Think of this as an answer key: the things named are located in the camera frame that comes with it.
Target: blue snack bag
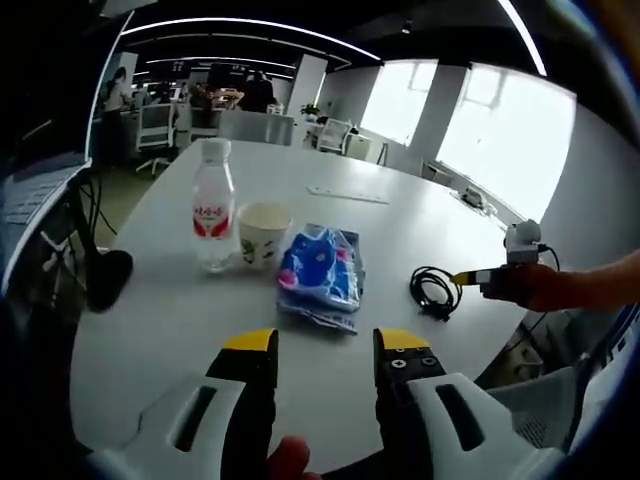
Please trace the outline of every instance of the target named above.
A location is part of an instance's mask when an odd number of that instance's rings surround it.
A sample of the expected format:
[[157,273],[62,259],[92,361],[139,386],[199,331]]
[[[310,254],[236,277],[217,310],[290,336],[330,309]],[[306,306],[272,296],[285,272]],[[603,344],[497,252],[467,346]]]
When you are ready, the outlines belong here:
[[307,225],[284,253],[278,282],[283,290],[339,310],[360,306],[354,249],[340,230]]

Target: table surface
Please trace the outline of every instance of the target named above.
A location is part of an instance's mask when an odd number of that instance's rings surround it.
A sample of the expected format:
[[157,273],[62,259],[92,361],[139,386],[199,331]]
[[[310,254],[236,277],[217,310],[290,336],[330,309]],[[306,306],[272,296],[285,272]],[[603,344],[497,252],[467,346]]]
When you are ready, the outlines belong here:
[[[115,306],[84,313],[71,370],[71,409],[78,439],[98,449],[130,440],[141,411],[185,375],[204,375],[226,338],[257,328],[280,331],[277,418],[283,434],[309,442],[312,471],[363,458],[382,442],[375,419],[376,327],[407,328],[426,338],[449,372],[476,378],[523,318],[521,308],[465,289],[448,323],[418,314],[408,289],[412,271],[450,272],[504,263],[504,233],[448,189],[395,170],[292,147],[233,142],[230,167],[237,205],[284,203],[294,223],[360,233],[367,272],[356,313],[358,335],[337,334],[276,311],[273,278],[198,273],[192,233],[198,142],[155,181],[120,230],[114,247],[134,258]],[[314,196],[307,187],[368,192],[388,204]]]

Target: water bottle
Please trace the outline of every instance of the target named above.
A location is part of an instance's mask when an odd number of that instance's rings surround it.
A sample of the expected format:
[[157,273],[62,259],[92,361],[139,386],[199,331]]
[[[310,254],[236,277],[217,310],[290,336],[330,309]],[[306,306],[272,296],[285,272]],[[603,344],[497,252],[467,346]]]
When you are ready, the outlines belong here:
[[224,138],[201,141],[202,165],[194,179],[193,230],[200,265],[220,272],[235,250],[235,192],[229,171],[231,143]]

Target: window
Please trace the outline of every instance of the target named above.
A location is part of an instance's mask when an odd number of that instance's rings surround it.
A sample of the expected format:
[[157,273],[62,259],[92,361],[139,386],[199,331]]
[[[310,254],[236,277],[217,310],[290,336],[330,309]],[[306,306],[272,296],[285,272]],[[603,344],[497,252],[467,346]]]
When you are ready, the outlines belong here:
[[438,62],[388,62],[378,72],[362,128],[409,145],[427,100]]
[[575,95],[536,77],[474,65],[437,161],[540,221],[569,151]]

